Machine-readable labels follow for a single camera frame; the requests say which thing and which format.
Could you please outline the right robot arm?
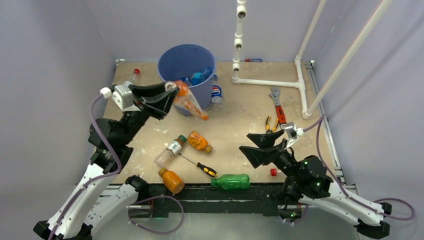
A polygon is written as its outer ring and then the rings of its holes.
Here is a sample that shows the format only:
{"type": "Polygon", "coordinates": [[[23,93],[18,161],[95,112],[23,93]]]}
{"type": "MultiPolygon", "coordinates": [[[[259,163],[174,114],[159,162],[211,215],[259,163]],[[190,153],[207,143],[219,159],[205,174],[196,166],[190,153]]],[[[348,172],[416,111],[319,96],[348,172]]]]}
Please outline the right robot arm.
{"type": "Polygon", "coordinates": [[[281,193],[278,194],[284,202],[298,202],[325,210],[372,239],[389,236],[390,225],[384,222],[384,214],[391,214],[391,204],[372,202],[347,191],[327,175],[328,169],[316,155],[297,161],[292,145],[303,132],[287,130],[288,138],[275,144],[283,133],[284,130],[266,134],[249,133],[247,137],[255,146],[240,146],[239,150],[254,168],[274,164],[285,174],[281,193]]]}

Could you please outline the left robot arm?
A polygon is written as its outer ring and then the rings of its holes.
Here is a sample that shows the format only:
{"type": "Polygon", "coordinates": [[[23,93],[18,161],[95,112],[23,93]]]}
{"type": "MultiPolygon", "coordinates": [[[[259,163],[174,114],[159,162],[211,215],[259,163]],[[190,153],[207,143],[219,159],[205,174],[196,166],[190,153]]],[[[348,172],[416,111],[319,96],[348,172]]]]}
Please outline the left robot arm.
{"type": "Polygon", "coordinates": [[[90,240],[127,206],[149,199],[149,184],[130,176],[111,196],[99,197],[129,161],[135,135],[149,118],[169,113],[179,87],[171,81],[137,86],[130,82],[104,87],[95,101],[112,99],[123,111],[121,119],[92,118],[88,141],[95,147],[87,168],[63,206],[33,231],[44,240],[90,240]]]}

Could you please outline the crushed blue label bottle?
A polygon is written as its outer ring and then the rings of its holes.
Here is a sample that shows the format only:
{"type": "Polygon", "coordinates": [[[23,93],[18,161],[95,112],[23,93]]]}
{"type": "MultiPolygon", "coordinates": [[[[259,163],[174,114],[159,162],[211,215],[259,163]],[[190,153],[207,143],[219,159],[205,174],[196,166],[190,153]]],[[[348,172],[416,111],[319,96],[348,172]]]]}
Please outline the crushed blue label bottle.
{"type": "Polygon", "coordinates": [[[212,66],[206,67],[203,71],[195,72],[190,77],[190,82],[193,86],[201,84],[213,75],[214,68],[212,66]]]}

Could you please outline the large Pepsi bottle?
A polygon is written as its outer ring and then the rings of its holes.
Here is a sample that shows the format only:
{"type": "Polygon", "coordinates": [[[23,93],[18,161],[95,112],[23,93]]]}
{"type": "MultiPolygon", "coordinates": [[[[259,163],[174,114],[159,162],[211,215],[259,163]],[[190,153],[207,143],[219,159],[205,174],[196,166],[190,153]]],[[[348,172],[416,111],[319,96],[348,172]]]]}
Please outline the large Pepsi bottle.
{"type": "Polygon", "coordinates": [[[192,84],[192,82],[191,82],[191,79],[189,78],[189,77],[182,77],[181,79],[180,79],[183,83],[185,83],[188,87],[190,87],[190,86],[192,86],[193,84],[192,84]]]}

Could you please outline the orange floral label bottle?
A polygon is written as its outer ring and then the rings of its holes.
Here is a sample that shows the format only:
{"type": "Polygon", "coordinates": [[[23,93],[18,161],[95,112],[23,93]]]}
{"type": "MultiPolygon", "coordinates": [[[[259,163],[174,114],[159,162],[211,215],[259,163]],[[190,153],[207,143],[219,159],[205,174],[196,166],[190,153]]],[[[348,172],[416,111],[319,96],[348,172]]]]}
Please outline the orange floral label bottle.
{"type": "Polygon", "coordinates": [[[189,111],[194,117],[207,121],[209,119],[208,114],[200,107],[194,94],[191,92],[189,87],[181,80],[178,81],[166,81],[165,90],[176,90],[177,94],[173,100],[173,105],[178,108],[189,111]]]}

